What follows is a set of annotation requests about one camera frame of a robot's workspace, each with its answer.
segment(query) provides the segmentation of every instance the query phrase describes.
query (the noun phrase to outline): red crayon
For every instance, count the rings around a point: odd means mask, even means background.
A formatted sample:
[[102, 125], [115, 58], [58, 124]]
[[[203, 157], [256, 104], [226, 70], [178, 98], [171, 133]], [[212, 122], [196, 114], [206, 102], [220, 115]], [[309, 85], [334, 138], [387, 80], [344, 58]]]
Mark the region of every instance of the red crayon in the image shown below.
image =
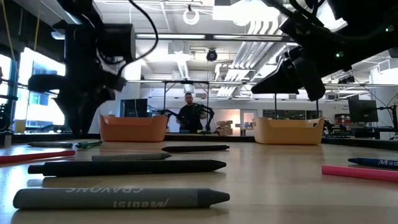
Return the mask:
[[13, 162], [24, 162], [31, 161], [34, 159], [46, 159], [60, 156], [73, 156], [75, 155], [74, 150], [62, 151], [62, 152], [46, 152], [46, 153], [36, 153], [36, 154], [24, 154], [16, 156], [0, 156], [0, 164], [7, 164]]

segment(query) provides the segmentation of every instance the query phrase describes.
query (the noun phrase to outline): desk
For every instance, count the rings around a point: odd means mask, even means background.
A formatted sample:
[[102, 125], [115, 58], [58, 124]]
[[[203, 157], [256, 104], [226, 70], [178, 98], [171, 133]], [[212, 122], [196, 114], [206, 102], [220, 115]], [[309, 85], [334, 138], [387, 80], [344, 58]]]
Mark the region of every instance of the desk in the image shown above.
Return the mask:
[[356, 138], [380, 139], [380, 133], [395, 133], [393, 128], [353, 128]]
[[[66, 159], [89, 160], [92, 155], [99, 154], [161, 152], [159, 149], [165, 146], [198, 144], [228, 144], [231, 148], [220, 152], [173, 154], [170, 159], [216, 159], [226, 162], [227, 166], [218, 172], [197, 174], [66, 178], [28, 175], [28, 164], [3, 166], [0, 168], [0, 223], [397, 223], [397, 184], [321, 175], [321, 165], [347, 166], [349, 157], [398, 160], [394, 151], [328, 144], [266, 146], [222, 142], [105, 142], [100, 147], [78, 150], [75, 158]], [[0, 155], [43, 151], [59, 149], [13, 146], [0, 149]], [[210, 209], [193, 210], [17, 212], [12, 199], [19, 189], [26, 187], [209, 187], [230, 193], [231, 200]]]

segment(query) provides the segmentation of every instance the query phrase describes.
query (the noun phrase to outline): man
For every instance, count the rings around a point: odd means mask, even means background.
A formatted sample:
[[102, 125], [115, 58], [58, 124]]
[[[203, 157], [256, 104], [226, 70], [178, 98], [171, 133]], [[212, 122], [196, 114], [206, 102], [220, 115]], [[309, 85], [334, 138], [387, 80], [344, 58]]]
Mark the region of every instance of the man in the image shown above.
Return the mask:
[[200, 120], [206, 118], [205, 112], [200, 112], [199, 107], [196, 103], [193, 103], [193, 97], [191, 93], [185, 94], [185, 105], [181, 108], [178, 113], [177, 123], [180, 124], [180, 132], [189, 131], [189, 133], [197, 133], [198, 130], [202, 130]]

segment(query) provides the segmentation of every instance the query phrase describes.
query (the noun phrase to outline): light fixture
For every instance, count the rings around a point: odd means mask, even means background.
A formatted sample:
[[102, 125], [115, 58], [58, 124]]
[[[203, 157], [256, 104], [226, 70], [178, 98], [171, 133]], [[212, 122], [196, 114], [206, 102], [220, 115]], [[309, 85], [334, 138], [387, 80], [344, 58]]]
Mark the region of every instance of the light fixture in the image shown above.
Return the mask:
[[[189, 12], [194, 12], [195, 15], [192, 19], [188, 18], [188, 13]], [[192, 9], [190, 10], [185, 10], [185, 12], [182, 14], [182, 19], [184, 20], [184, 22], [188, 25], [195, 25], [199, 22], [199, 12], [196, 9]]]
[[213, 20], [233, 21], [237, 26], [245, 26], [249, 21], [272, 21], [279, 14], [277, 9], [261, 0], [237, 1], [230, 6], [213, 7]]
[[127, 80], [129, 83], [163, 83], [162, 80]]
[[209, 82], [209, 84], [230, 84], [230, 85], [242, 85], [243, 82]]
[[299, 46], [298, 43], [286, 43], [286, 45], [288, 45], [288, 46], [294, 46], [294, 47]]
[[245, 40], [245, 41], [268, 41], [280, 42], [284, 35], [214, 35], [215, 40]]
[[[204, 34], [159, 34], [160, 40], [204, 40], [206, 35]], [[136, 34], [136, 39], [155, 39], [155, 34]]]

